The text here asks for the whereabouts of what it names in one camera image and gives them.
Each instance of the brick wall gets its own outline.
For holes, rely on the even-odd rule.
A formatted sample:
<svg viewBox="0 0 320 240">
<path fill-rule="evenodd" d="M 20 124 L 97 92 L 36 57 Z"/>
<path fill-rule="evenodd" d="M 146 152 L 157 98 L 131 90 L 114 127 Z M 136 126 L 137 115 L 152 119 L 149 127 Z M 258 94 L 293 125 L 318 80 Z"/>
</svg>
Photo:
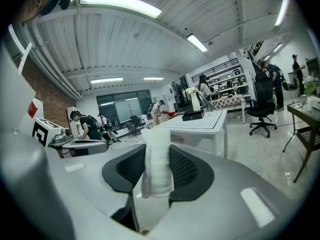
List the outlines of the brick wall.
<svg viewBox="0 0 320 240">
<path fill-rule="evenodd" d="M 68 128 L 66 109 L 75 107 L 76 102 L 60 90 L 28 57 L 25 61 L 22 75 L 36 92 L 35 98 L 43 102 L 44 118 Z"/>
</svg>

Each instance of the checkered tablecloth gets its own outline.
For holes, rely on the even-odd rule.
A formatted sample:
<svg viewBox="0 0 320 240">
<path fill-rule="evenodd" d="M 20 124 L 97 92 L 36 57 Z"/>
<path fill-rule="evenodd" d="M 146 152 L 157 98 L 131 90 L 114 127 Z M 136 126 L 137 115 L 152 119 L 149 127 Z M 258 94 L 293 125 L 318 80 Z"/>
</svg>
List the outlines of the checkered tablecloth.
<svg viewBox="0 0 320 240">
<path fill-rule="evenodd" d="M 222 107 L 226 106 L 234 106 L 241 104 L 241 101 L 244 101 L 244 97 L 242 95 L 235 95 L 231 98 L 225 98 L 225 99 L 216 99 L 213 101 L 213 107 L 215 110 L 220 110 Z"/>
</svg>

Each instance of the white floor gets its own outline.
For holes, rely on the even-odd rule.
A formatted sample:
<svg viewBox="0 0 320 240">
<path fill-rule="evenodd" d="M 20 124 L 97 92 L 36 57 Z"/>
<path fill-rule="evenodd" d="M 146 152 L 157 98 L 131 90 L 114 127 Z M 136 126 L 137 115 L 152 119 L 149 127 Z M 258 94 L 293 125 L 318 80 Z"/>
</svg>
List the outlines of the white floor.
<svg viewBox="0 0 320 240">
<path fill-rule="evenodd" d="M 294 101 L 305 100 L 303 98 L 294 98 Z M 262 128 L 253 132 L 250 136 L 250 123 L 258 122 L 258 118 L 245 115 L 246 123 L 243 124 L 242 112 L 237 111 L 227 114 L 227 132 L 228 132 L 228 155 L 229 160 L 239 162 L 266 181 L 282 191 L 290 200 L 293 206 L 303 201 L 308 194 L 314 179 L 318 175 L 320 165 L 320 152 L 314 151 L 300 175 L 297 183 L 293 183 L 303 159 L 306 155 L 306 149 L 297 137 L 293 137 L 286 148 L 285 144 L 293 133 L 292 114 L 287 111 L 287 104 L 292 103 L 291 99 L 284 101 L 285 109 L 276 111 L 269 118 L 272 123 L 277 125 L 277 130 L 270 128 L 270 138 L 266 138 L 266 131 Z M 304 122 L 295 117 L 296 128 L 307 126 Z M 142 141 L 142 136 L 131 135 L 120 139 L 122 142 L 114 143 L 110 146 L 112 150 L 136 145 Z M 140 231 L 151 230 L 157 222 L 163 217 L 169 209 L 168 198 L 137 198 L 141 192 L 140 183 L 133 190 L 134 203 L 137 219 L 140 225 Z"/>
</svg>

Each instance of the ceiling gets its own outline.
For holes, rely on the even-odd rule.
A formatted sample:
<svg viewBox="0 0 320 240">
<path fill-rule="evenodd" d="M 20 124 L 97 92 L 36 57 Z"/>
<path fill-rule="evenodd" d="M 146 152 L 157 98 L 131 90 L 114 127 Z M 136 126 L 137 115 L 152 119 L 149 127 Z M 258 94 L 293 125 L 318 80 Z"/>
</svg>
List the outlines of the ceiling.
<svg viewBox="0 0 320 240">
<path fill-rule="evenodd" d="M 21 33 L 38 49 L 31 52 L 35 62 L 47 71 L 60 70 L 59 83 L 68 81 L 81 96 L 168 84 L 234 49 L 290 32 L 298 20 L 287 17 L 283 29 L 274 26 L 282 0 L 141 0 L 162 10 L 157 19 L 118 7 L 80 6 L 78 1 L 64 11 L 56 8 Z M 186 40 L 190 33 L 207 52 Z M 123 81 L 90 82 L 116 77 Z"/>
</svg>

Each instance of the railing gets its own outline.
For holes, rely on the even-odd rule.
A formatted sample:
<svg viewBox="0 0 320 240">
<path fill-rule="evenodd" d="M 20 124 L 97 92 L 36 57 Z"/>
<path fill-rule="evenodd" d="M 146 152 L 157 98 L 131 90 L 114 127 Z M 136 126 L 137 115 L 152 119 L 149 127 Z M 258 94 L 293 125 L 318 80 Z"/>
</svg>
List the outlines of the railing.
<svg viewBox="0 0 320 240">
<path fill-rule="evenodd" d="M 249 56 L 251 58 L 251 60 L 253 60 L 253 58 L 257 55 L 257 53 L 259 52 L 262 44 L 263 44 L 264 41 L 262 42 L 257 42 L 253 45 L 251 45 L 251 48 L 249 50 Z"/>
<path fill-rule="evenodd" d="M 222 63 L 218 66 L 214 66 L 212 68 L 209 68 L 208 70 L 202 72 L 202 73 L 199 73 L 199 74 L 196 74 L 194 75 L 193 77 L 191 77 L 192 81 L 195 83 L 196 81 L 199 81 L 199 76 L 200 75 L 205 75 L 207 78 L 210 77 L 213 73 L 216 73 L 216 72 L 219 72 L 221 70 L 224 70 L 226 68 L 229 68 L 231 66 L 234 66 L 234 65 L 237 65 L 239 64 L 239 61 L 237 58 L 234 58 L 232 60 L 229 60 L 225 63 Z"/>
</svg>

